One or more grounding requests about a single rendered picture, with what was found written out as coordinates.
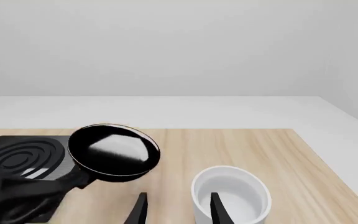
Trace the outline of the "black frying pan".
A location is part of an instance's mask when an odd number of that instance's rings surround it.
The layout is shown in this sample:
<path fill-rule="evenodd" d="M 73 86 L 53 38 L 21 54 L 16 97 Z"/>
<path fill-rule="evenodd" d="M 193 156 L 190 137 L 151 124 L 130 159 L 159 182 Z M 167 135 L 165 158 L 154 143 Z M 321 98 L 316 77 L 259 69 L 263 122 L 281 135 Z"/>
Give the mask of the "black frying pan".
<path fill-rule="evenodd" d="M 68 152 L 76 166 L 57 180 L 0 177 L 0 224 L 25 224 L 56 209 L 74 188 L 94 180 L 128 182 L 151 171 L 161 152 L 148 135 L 118 124 L 92 124 L 71 134 Z"/>

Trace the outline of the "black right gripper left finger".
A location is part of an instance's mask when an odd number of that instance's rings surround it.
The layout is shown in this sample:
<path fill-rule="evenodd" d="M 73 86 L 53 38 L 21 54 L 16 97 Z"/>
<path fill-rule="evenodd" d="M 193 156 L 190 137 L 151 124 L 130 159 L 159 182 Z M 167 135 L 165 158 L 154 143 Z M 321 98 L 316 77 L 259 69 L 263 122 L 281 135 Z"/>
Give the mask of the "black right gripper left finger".
<path fill-rule="evenodd" d="M 125 220 L 124 224 L 146 224 L 147 221 L 148 200 L 147 193 L 142 192 Z"/>

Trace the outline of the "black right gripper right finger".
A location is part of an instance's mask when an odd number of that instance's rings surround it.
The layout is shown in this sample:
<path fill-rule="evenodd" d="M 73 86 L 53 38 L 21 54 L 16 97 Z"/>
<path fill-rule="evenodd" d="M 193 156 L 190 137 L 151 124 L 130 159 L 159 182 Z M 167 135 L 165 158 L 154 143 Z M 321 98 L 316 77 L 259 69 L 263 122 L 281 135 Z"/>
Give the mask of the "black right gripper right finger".
<path fill-rule="evenodd" d="M 211 193 L 210 209 L 213 224 L 234 224 L 217 192 Z"/>

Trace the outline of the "white mug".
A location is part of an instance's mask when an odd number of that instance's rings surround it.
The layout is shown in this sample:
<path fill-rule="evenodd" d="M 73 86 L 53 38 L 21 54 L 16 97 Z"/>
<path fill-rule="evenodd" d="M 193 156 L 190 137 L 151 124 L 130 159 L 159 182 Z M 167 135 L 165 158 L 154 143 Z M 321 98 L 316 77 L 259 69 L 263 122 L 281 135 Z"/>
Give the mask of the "white mug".
<path fill-rule="evenodd" d="M 233 166 L 208 167 L 191 183 L 196 224 L 213 224 L 211 194 L 219 195 L 234 224 L 264 224 L 272 209 L 267 186 L 254 174 Z"/>

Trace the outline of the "flat black stove plate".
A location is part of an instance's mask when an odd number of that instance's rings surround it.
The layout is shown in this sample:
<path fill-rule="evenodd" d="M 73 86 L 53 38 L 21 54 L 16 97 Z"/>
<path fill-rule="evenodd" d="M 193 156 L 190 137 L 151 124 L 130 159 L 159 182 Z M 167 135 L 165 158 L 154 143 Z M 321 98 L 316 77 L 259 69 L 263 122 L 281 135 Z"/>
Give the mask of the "flat black stove plate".
<path fill-rule="evenodd" d="M 48 222 L 78 183 L 66 136 L 0 136 L 0 224 Z"/>

